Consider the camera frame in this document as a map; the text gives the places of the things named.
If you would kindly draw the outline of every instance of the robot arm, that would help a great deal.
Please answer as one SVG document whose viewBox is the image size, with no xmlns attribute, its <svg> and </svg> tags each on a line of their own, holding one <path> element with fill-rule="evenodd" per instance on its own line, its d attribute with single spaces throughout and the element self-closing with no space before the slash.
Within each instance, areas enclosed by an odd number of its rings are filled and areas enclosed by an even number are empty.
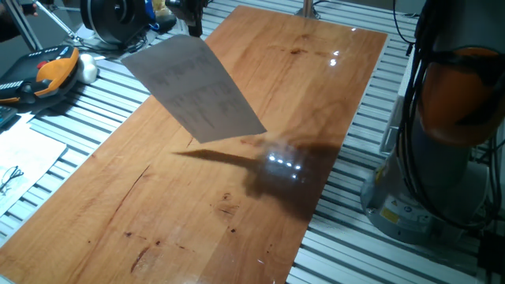
<svg viewBox="0 0 505 284">
<path fill-rule="evenodd" d="M 208 0 L 166 0 L 165 5 L 188 25 L 190 36 L 202 35 L 202 16 Z"/>
<path fill-rule="evenodd" d="M 505 116 L 503 11 L 499 0 L 426 2 L 395 149 L 361 192 L 368 218 L 388 236 L 454 242 L 463 230 L 483 230 L 496 219 L 502 200 L 496 130 Z M 487 153 L 469 161 L 471 147 L 486 140 Z M 482 163 L 487 157 L 488 165 Z"/>
</svg>

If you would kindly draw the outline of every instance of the wooden board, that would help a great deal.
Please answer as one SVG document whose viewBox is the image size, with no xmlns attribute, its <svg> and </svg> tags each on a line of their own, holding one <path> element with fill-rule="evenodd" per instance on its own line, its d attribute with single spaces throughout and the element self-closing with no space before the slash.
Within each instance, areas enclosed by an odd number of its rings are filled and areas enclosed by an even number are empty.
<svg viewBox="0 0 505 284">
<path fill-rule="evenodd" d="M 284 282 L 385 39 L 236 8 L 207 43 L 268 133 L 200 145 L 151 96 L 0 249 L 0 273 Z"/>
</svg>

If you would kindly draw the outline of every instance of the metal pole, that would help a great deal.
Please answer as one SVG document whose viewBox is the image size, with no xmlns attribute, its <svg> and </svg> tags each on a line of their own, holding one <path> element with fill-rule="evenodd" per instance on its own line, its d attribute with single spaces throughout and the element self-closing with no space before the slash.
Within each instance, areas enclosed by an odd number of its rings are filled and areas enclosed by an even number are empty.
<svg viewBox="0 0 505 284">
<path fill-rule="evenodd" d="M 78 12 L 80 13 L 80 9 L 79 8 L 71 8 L 71 7 L 59 7 L 59 6 L 55 6 L 56 9 L 60 9 L 62 11 L 69 11 L 69 12 Z"/>
<path fill-rule="evenodd" d="M 3 0 L 3 5 L 5 6 L 7 12 L 10 17 L 13 19 L 14 24 L 16 25 L 21 37 L 23 37 L 24 42 L 28 46 L 31 52 L 42 50 L 42 45 L 37 39 L 35 33 L 30 27 L 30 24 L 24 17 L 23 11 L 17 1 L 15 0 Z"/>
<path fill-rule="evenodd" d="M 297 16 L 306 17 L 309 19 L 317 19 L 316 15 L 314 15 L 313 8 L 313 0 L 303 0 L 303 8 L 299 9 L 298 12 L 295 13 Z"/>
<path fill-rule="evenodd" d="M 69 35 L 70 39 L 77 38 L 76 33 L 73 32 L 72 29 L 70 29 L 62 20 L 60 20 L 60 18 L 58 18 L 56 15 L 54 15 L 53 12 L 46 9 L 46 7 L 44 7 L 44 5 L 42 5 L 42 3 L 37 1 L 37 2 L 35 2 L 35 4 L 37 5 L 37 7 L 40 10 L 42 10 L 44 13 L 46 13 L 47 16 L 49 16 L 49 18 L 51 18 L 56 24 L 58 24 L 60 26 L 60 28 L 62 28 Z"/>
</svg>

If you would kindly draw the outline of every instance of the white paper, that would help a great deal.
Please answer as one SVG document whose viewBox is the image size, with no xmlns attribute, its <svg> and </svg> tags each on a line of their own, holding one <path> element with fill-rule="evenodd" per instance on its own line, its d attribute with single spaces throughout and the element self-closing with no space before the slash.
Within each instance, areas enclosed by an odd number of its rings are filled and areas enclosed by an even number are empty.
<svg viewBox="0 0 505 284">
<path fill-rule="evenodd" d="M 27 128 L 29 128 L 31 125 L 28 124 L 28 122 L 31 121 L 33 117 L 35 117 L 34 114 L 16 114 L 16 116 L 18 116 L 19 119 L 10 128 L 11 130 L 14 129 L 14 128 L 16 128 L 16 127 L 27 127 Z"/>
<path fill-rule="evenodd" d="M 200 143 L 266 131 L 199 38 L 176 35 L 122 63 Z"/>
<path fill-rule="evenodd" d="M 66 145 L 31 130 L 14 127 L 0 135 L 0 178 L 14 166 L 24 172 L 0 192 L 0 215 L 19 200 L 56 162 Z"/>
</svg>

